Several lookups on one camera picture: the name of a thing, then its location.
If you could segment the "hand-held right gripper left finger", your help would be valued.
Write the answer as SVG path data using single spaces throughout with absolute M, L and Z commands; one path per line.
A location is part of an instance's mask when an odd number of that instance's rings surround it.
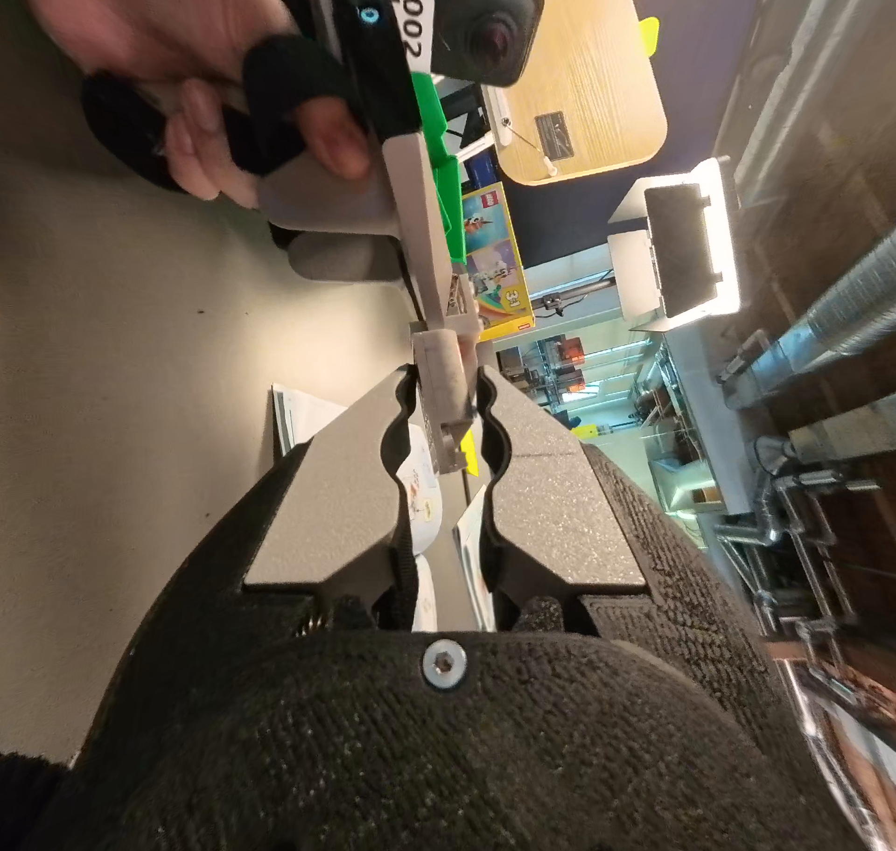
M 389 590 L 403 487 L 384 460 L 407 427 L 401 366 L 308 442 L 245 576 L 252 589 Z

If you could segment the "white toy brick assembly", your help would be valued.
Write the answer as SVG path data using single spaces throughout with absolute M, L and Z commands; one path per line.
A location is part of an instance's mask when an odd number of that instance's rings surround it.
M 469 276 L 451 279 L 445 327 L 418 331 L 411 342 L 424 429 L 440 475 L 466 466 L 462 441 L 476 417 L 476 346 L 483 330 Z

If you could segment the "person's left hand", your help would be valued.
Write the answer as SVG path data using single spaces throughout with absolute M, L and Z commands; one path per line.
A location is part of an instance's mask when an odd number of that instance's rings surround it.
M 296 101 L 277 119 L 295 125 L 306 150 L 330 174 L 358 183 L 370 173 L 366 135 L 339 87 L 315 73 L 328 55 L 304 38 L 281 0 L 26 0 L 39 26 L 85 74 L 111 73 L 173 89 L 162 153 L 173 183 L 200 200 L 229 197 L 258 207 L 257 181 L 234 162 L 222 92 L 243 84 L 255 50 L 285 50 Z

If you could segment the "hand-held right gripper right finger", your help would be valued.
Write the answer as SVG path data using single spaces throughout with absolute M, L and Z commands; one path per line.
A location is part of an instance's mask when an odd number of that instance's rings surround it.
M 501 595 L 641 595 L 646 580 L 584 446 L 494 368 L 477 375 L 480 561 Z

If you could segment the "yellow toy set box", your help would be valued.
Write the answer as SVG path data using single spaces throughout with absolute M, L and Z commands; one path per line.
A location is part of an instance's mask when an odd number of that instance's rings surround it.
M 532 301 L 502 183 L 463 196 L 466 267 L 481 323 L 493 342 L 535 326 Z

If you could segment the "pale blue instruction booklet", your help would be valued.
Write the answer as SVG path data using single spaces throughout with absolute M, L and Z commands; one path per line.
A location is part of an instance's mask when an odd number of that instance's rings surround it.
M 345 411 L 345 407 L 303 391 L 272 386 L 273 417 L 280 452 L 289 453 L 309 442 Z M 434 580 L 426 552 L 436 541 L 442 526 L 442 492 L 431 458 L 425 430 L 409 421 L 409 455 L 397 470 L 408 500 L 412 551 L 419 577 L 418 600 L 412 630 L 437 630 Z

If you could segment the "green plastic bin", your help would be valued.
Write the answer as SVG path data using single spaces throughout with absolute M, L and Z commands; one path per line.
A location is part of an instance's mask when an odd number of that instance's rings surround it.
M 411 73 L 422 122 L 429 164 L 442 219 L 449 256 L 466 266 L 466 234 L 462 203 L 461 164 L 445 143 L 448 124 L 434 81 L 428 73 Z

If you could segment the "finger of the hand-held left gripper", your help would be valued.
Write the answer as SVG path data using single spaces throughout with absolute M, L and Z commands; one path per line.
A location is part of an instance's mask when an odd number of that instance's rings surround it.
M 428 330 L 448 329 L 460 337 L 471 334 L 471 309 L 450 312 L 464 292 L 453 290 L 450 260 L 441 210 L 422 132 L 405 133 L 384 142 L 384 162 L 394 197 L 399 238 Z

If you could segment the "panel light on stand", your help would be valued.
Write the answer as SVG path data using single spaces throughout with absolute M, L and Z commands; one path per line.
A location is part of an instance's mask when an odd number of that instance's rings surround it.
M 666 333 L 740 311 L 738 211 L 726 155 L 633 183 L 609 219 L 607 242 L 623 318 L 633 329 Z

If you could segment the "silver ventilation duct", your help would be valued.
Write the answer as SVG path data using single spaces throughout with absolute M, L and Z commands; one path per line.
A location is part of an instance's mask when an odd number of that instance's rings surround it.
M 752 363 L 722 384 L 732 410 L 754 409 L 797 378 L 857 356 L 894 332 L 895 233 L 891 231 Z

